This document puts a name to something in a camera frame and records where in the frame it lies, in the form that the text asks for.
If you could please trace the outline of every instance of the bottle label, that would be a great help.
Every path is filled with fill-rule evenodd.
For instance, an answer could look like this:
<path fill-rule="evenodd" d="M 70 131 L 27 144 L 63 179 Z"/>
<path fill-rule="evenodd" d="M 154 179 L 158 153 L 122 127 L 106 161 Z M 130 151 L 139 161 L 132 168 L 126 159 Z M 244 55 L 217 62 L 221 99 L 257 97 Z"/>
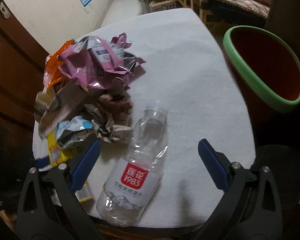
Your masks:
<path fill-rule="evenodd" d="M 142 209 L 155 191 L 160 175 L 119 159 L 106 183 L 105 193 L 126 209 Z"/>

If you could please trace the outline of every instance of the pink wrapper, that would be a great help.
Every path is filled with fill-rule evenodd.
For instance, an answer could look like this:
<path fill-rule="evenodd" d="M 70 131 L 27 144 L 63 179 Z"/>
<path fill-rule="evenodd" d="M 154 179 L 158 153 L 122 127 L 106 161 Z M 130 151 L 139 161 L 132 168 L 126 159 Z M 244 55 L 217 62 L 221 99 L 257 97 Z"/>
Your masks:
<path fill-rule="evenodd" d="M 60 54 L 65 63 L 58 67 L 63 75 L 89 90 L 107 90 L 114 82 L 128 85 L 136 66 L 145 63 L 126 52 L 129 48 L 125 33 L 107 42 L 95 36 L 84 37 Z"/>

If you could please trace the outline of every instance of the trash can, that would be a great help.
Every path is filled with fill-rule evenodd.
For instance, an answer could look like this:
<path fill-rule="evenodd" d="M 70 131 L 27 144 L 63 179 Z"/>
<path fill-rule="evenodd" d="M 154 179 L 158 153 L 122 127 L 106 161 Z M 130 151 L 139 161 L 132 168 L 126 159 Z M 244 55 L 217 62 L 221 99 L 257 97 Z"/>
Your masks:
<path fill-rule="evenodd" d="M 278 36 L 253 26 L 235 26 L 224 35 L 223 46 L 252 125 L 300 103 L 300 62 Z"/>

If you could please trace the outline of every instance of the bottle neck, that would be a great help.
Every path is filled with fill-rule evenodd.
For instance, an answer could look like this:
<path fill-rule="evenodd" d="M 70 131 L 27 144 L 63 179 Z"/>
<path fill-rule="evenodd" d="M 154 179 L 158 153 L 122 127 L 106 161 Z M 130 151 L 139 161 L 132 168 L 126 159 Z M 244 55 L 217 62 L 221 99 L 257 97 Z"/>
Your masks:
<path fill-rule="evenodd" d="M 146 117 L 157 119 L 162 123 L 165 123 L 167 120 L 167 117 L 164 114 L 155 110 L 145 110 L 144 113 Z"/>

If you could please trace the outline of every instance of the orange wrapper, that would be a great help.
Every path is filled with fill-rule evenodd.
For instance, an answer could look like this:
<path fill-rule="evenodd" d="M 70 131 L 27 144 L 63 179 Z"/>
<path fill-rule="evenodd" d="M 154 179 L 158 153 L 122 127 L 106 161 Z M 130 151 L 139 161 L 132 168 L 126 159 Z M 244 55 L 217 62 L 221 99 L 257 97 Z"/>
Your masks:
<path fill-rule="evenodd" d="M 47 88 L 52 87 L 67 78 L 58 69 L 59 66 L 63 65 L 63 61 L 58 61 L 59 55 L 64 52 L 70 45 L 73 45 L 74 40 L 66 41 L 65 44 L 53 55 L 49 55 L 46 58 L 46 65 L 43 75 L 43 85 Z"/>

